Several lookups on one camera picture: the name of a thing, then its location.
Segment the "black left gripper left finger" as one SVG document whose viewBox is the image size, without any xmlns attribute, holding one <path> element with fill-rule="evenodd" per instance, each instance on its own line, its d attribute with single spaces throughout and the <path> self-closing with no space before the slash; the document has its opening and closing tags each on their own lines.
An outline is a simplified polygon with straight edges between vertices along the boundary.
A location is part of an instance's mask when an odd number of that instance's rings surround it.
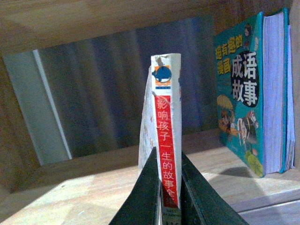
<svg viewBox="0 0 300 225">
<path fill-rule="evenodd" d="M 160 179 L 157 149 L 154 147 L 126 201 L 111 225 L 157 225 L 159 222 Z"/>
</svg>

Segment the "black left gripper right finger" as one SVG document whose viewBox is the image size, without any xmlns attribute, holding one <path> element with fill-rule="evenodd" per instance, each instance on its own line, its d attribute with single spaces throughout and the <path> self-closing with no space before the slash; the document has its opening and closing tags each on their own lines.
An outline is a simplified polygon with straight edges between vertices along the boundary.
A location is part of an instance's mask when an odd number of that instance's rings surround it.
<svg viewBox="0 0 300 225">
<path fill-rule="evenodd" d="M 181 210 L 183 225 L 247 225 L 182 153 Z"/>
</svg>

